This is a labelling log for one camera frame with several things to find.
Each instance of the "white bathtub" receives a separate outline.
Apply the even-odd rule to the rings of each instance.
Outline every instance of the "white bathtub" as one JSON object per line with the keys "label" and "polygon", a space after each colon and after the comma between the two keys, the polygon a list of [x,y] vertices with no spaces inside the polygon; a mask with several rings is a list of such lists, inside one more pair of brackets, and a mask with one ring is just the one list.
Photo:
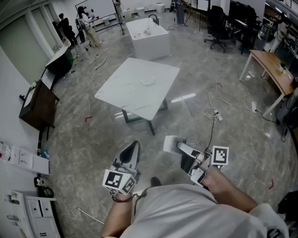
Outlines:
{"label": "white bathtub", "polygon": [[138,59],[150,60],[170,55],[169,33],[156,25],[152,18],[131,21],[126,26]]}

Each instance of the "person standing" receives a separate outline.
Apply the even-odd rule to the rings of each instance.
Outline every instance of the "person standing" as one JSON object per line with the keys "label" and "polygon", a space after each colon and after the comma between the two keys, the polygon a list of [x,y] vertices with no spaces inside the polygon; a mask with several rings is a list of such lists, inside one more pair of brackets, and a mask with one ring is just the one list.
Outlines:
{"label": "person standing", "polygon": [[289,23],[287,18],[282,17],[282,19],[277,22],[278,28],[277,31],[274,33],[274,39],[270,42],[267,42],[266,45],[264,46],[264,50],[267,52],[273,52],[275,53],[277,47],[279,44],[285,39],[288,28],[289,28]]}
{"label": "person standing", "polygon": [[94,16],[88,17],[85,14],[84,7],[78,7],[78,14],[79,14],[79,20],[83,22],[83,28],[86,32],[86,35],[89,38],[91,47],[100,47],[102,45],[102,41],[99,39],[98,35],[96,34],[94,28],[93,28],[93,19]]}
{"label": "person standing", "polygon": [[59,14],[59,18],[61,19],[61,21],[58,23],[58,28],[62,27],[62,30],[67,39],[70,41],[71,46],[77,45],[78,42],[75,38],[75,33],[72,31],[68,19],[64,18],[63,13]]}
{"label": "person standing", "polygon": [[183,4],[188,4],[186,1],[184,0],[176,0],[175,6],[177,8],[177,25],[181,25],[181,26],[187,26],[184,23],[184,5]]}
{"label": "person standing", "polygon": [[118,16],[119,16],[119,21],[122,24],[125,24],[125,21],[124,21],[123,15],[122,15],[122,10],[121,10],[121,0],[113,0],[113,2],[114,2],[114,5],[116,7],[116,11],[118,13]]}

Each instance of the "red debris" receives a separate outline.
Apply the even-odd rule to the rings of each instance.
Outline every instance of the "red debris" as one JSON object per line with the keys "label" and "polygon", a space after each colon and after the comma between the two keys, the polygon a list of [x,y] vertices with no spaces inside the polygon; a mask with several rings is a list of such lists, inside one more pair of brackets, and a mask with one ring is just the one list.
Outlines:
{"label": "red debris", "polygon": [[269,190],[270,190],[271,188],[273,188],[273,186],[274,186],[273,179],[271,179],[271,185],[270,185],[270,187],[269,187]]}
{"label": "red debris", "polygon": [[87,122],[88,119],[93,118],[93,117],[86,117],[85,118],[85,123]]}

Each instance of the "black office chair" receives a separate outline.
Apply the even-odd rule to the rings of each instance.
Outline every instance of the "black office chair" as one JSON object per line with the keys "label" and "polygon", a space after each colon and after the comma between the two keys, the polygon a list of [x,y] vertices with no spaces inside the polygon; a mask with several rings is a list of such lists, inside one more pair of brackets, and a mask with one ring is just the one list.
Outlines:
{"label": "black office chair", "polygon": [[223,49],[223,52],[225,52],[224,46],[227,47],[227,45],[220,40],[229,40],[230,38],[227,31],[225,30],[224,19],[225,14],[221,7],[212,6],[211,10],[208,11],[208,34],[211,34],[214,38],[213,40],[204,39],[204,42],[213,42],[213,44],[210,46],[210,49],[212,49],[214,45],[219,45]]}

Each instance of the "shoe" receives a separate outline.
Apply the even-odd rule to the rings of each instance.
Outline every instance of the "shoe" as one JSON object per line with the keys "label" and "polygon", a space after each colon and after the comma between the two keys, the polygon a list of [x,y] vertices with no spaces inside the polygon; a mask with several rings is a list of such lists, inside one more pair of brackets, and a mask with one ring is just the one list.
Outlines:
{"label": "shoe", "polygon": [[161,186],[162,183],[157,177],[152,177],[151,178],[151,187],[158,187]]}

